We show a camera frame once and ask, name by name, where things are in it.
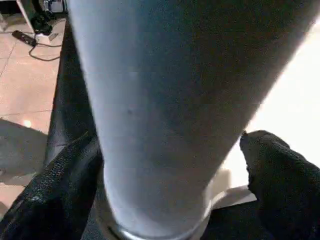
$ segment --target electrical cord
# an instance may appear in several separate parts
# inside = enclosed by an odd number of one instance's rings
[[[52,27],[54,27],[54,26],[57,25],[58,23],[65,22],[65,21],[66,21],[65,19],[58,20],[58,21],[56,21],[56,22],[52,25]],[[13,34],[13,33],[14,33],[13,31],[0,32],[0,34]],[[24,34],[34,34],[33,32],[26,32],[26,31],[23,31],[22,33],[24,33]],[[62,44],[61,44],[61,45],[53,45],[53,46],[52,46],[52,45],[47,45],[47,44],[43,44],[43,43],[37,43],[37,44],[36,44],[35,46],[33,46],[33,47],[30,49],[30,51],[29,51],[29,56],[30,56],[31,58],[37,59],[37,60],[40,60],[40,61],[43,61],[43,62],[51,62],[51,61],[54,61],[54,60],[57,60],[57,59],[60,58],[60,56],[57,56],[57,57],[54,57],[54,58],[51,58],[51,59],[44,59],[44,58],[40,58],[40,57],[38,57],[38,56],[32,55],[32,52],[35,50],[35,48],[36,48],[37,46],[44,46],[44,47],[49,47],[49,48],[58,48],[58,47],[61,47]]]
[[[61,45],[47,45],[47,44],[43,44],[43,43],[36,43],[36,45],[33,46],[33,47],[30,49],[30,51],[29,51],[29,56],[30,56],[31,58],[37,59],[37,60],[40,60],[40,61],[43,61],[43,62],[52,62],[52,61],[57,60],[57,59],[60,58],[60,56],[57,56],[57,57],[54,57],[54,58],[51,58],[51,59],[45,59],[45,58],[41,58],[41,57],[32,55],[33,50],[35,50],[35,48],[36,48],[37,46],[44,46],[44,47],[49,47],[49,48],[59,48],[59,47],[62,46],[62,44],[61,44]]]

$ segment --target black fabric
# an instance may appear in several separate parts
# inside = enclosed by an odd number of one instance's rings
[[[277,240],[318,239],[320,169],[265,130],[243,134],[240,148],[262,225]]]
[[[35,176],[0,222],[1,240],[79,240],[102,166],[97,136],[85,133]]]
[[[94,122],[69,21],[65,24],[44,166]]]
[[[257,201],[214,210],[201,240],[274,240],[257,210]]]

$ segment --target cable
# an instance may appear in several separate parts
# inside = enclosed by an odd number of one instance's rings
[[[65,22],[65,21],[66,21],[65,18],[60,19],[60,20],[56,21],[55,23],[53,23],[51,26],[54,27],[54,26],[57,25],[58,23]]]
[[[52,62],[54,60],[57,60],[60,58],[60,56],[57,56],[57,57],[54,57],[54,58],[51,58],[51,59],[44,59],[44,58],[40,58],[40,57],[37,57],[35,55],[32,55],[32,52],[33,50],[37,47],[37,46],[45,46],[45,47],[49,47],[49,48],[58,48],[58,47],[61,47],[61,45],[47,45],[47,44],[44,44],[44,43],[37,43],[35,46],[33,46],[30,51],[29,51],[29,56],[33,59],[37,59],[37,60],[40,60],[40,61],[43,61],[43,62]]]

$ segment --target floor tile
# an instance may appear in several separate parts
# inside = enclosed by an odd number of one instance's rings
[[[6,59],[10,56],[16,39],[11,34],[0,34],[0,59]]]
[[[7,208],[9,208],[12,202],[23,190],[23,186],[12,186],[0,183],[0,203],[3,203]]]
[[[27,25],[25,18],[21,13],[16,13],[13,15],[4,14],[3,17],[7,22],[6,28],[4,32],[13,32],[15,30],[19,30],[21,32],[32,32],[32,29]]]
[[[48,134],[51,110],[0,116],[0,119]]]
[[[58,65],[59,60],[9,59],[0,77],[0,116],[51,110]]]
[[[7,63],[7,60],[6,58],[0,58],[0,76],[5,68],[5,65]]]
[[[53,27],[52,32],[53,33],[64,33],[65,32],[65,26],[66,26],[66,19],[61,18],[54,21],[49,22],[49,25]]]
[[[24,114],[10,119],[13,122],[0,119],[0,183],[26,186],[42,169],[47,135],[15,122],[28,126],[33,124],[31,127],[36,126],[46,130],[48,127],[45,125],[49,123],[49,115],[48,113],[45,116]]]

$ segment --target beige tile floor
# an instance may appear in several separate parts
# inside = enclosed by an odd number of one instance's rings
[[[5,32],[30,32],[21,14],[6,20],[9,27]],[[53,27],[58,36],[52,45],[62,43],[64,28],[64,21]],[[0,33],[0,119],[47,134],[59,60],[44,62],[31,58],[28,54],[30,49],[11,34]],[[60,47],[37,47],[32,54],[51,59],[59,56],[60,51]],[[22,189],[22,186],[0,183],[0,203],[8,208]]]

